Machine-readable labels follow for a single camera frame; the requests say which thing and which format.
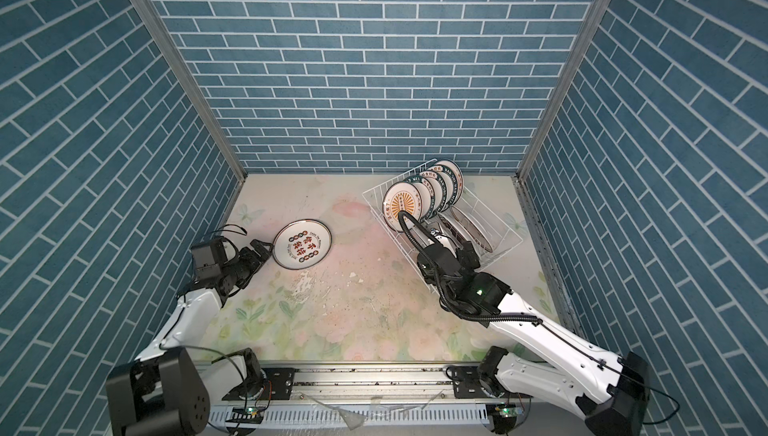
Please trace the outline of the white wire dish rack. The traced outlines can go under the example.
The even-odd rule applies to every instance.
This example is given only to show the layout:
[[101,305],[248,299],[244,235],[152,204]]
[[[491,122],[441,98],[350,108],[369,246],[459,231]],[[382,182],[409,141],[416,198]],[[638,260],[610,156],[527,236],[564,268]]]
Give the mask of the white wire dish rack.
[[[398,247],[399,251],[414,271],[419,270],[417,264],[418,251],[411,246],[403,232],[398,233],[393,231],[386,224],[382,213],[382,202],[387,189],[391,185],[397,182],[406,182],[405,179],[407,177],[419,175],[420,172],[429,170],[429,167],[433,166],[439,160],[444,159],[433,158],[428,160],[363,192],[363,198],[368,203],[374,218],[384,228],[390,239]],[[519,280],[522,277],[522,253],[520,250],[523,248],[525,241],[523,231],[521,229],[513,228],[506,222],[506,220],[497,215],[485,204],[485,202],[471,191],[464,174],[463,177],[464,190],[460,200],[453,204],[448,210],[441,211],[440,213],[453,217],[450,209],[456,206],[476,218],[484,228],[484,231],[493,246],[492,253],[486,253],[481,248],[476,251],[480,261],[479,270],[481,272],[489,273],[505,283]],[[452,243],[452,246],[456,248],[459,246],[459,243],[441,225],[438,219],[440,213],[436,216],[431,216],[425,221],[421,221],[421,223],[429,230],[436,232],[440,241],[447,239]]]

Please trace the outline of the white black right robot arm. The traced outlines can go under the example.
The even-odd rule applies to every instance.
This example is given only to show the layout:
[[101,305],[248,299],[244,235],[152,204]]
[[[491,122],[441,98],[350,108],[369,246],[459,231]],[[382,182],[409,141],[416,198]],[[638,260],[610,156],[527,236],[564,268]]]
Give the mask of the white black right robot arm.
[[398,223],[444,310],[510,337],[541,357],[534,363],[491,347],[476,369],[485,394],[540,399],[579,417],[594,435],[641,432],[651,392],[650,368],[642,357],[633,352],[620,356],[568,331],[500,279],[467,265],[410,213],[399,212]]

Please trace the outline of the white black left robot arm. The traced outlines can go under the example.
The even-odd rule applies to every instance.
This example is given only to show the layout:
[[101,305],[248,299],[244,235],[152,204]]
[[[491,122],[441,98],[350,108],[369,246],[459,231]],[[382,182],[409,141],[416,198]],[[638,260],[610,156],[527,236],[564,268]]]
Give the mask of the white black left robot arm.
[[224,236],[191,246],[194,274],[177,294],[172,315],[131,362],[116,366],[106,383],[115,435],[198,435],[214,425],[215,404],[232,398],[233,415],[218,425],[226,435],[245,435],[243,423],[261,422],[259,405],[271,385],[253,350],[229,354],[200,341],[228,299],[247,287],[272,256],[273,244],[254,239],[227,253]]

